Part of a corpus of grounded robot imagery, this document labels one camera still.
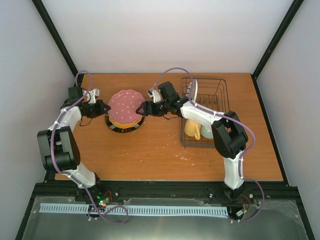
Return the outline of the pink dotted scalloped plate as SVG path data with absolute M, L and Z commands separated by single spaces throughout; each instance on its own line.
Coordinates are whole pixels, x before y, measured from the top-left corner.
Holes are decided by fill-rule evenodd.
M 142 115 L 137 114 L 136 110 L 144 101 L 144 97 L 135 90 L 119 91 L 108 102 L 110 110 L 107 113 L 110 121 L 121 125 L 139 122 L 142 119 Z

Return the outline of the dark striped bottom plate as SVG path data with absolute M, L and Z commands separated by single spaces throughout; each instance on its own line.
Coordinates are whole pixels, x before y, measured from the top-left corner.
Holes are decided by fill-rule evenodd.
M 116 133 L 124 134 L 124 133 L 133 132 L 133 131 L 137 130 L 139 127 L 141 127 L 141 125 L 144 123 L 145 117 L 142 116 L 137 123 L 134 123 L 133 126 L 129 126 L 129 127 L 126 127 L 126 128 L 114 125 L 110 121 L 109 116 L 107 114 L 105 115 L 104 120 L 105 120 L 105 123 L 106 123 L 107 127 L 110 130 L 112 130 L 112 131 L 114 131 Z

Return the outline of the yellow scalloped plate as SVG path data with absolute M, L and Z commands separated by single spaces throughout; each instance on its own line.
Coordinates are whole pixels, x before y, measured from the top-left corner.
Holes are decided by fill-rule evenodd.
M 120 128 L 120 129 L 128 129 L 128 128 L 132 128 L 135 125 L 137 125 L 140 121 L 143 120 L 143 117 L 140 117 L 134 121 L 129 122 L 128 120 L 126 120 L 124 123 L 121 123 L 120 120 L 114 120 L 112 116 L 109 116 L 109 121 L 116 127 L 116 128 Z

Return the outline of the yellow ceramic mug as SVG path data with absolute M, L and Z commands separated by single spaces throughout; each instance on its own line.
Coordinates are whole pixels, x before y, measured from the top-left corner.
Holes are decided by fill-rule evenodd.
M 184 133 L 189 136 L 195 138 L 197 141 L 201 139 L 201 124 L 191 120 L 187 119 L 184 125 Z

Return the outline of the white plate with blue stripes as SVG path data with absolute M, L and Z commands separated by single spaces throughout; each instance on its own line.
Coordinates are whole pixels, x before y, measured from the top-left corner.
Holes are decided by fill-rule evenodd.
M 197 100 L 197 96 L 198 96 L 198 80 L 197 79 L 193 79 L 186 90 L 186 96 L 188 98 L 190 98 L 193 101 Z

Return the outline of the green patterned small bowl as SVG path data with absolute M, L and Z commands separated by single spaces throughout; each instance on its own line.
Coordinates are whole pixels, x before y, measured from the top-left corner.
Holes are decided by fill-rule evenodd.
M 201 126 L 200 128 L 200 134 L 202 137 L 206 138 L 206 139 L 213 139 L 213 133 L 212 130 L 207 129 L 205 126 Z

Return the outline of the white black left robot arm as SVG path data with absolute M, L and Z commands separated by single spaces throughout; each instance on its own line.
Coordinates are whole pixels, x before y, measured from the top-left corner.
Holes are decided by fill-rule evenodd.
M 78 188 L 86 189 L 86 195 L 95 202 L 103 198 L 104 188 L 98 175 L 81 162 L 73 131 L 84 117 L 92 120 L 111 109 L 98 99 L 99 95 L 97 88 L 70 87 L 55 122 L 47 130 L 37 133 L 44 169 L 69 178 Z

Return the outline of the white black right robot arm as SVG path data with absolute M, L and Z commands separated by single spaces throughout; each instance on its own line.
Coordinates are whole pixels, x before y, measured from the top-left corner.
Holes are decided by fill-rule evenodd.
M 198 82 L 191 80 L 185 96 L 179 96 L 172 83 L 167 81 L 157 90 L 148 90 L 150 101 L 144 101 L 136 109 L 141 116 L 163 117 L 171 113 L 186 120 L 192 120 L 212 133 L 216 151 L 224 161 L 223 193 L 230 202 L 235 201 L 244 191 L 242 158 L 248 135 L 237 114 L 217 112 L 196 102 Z

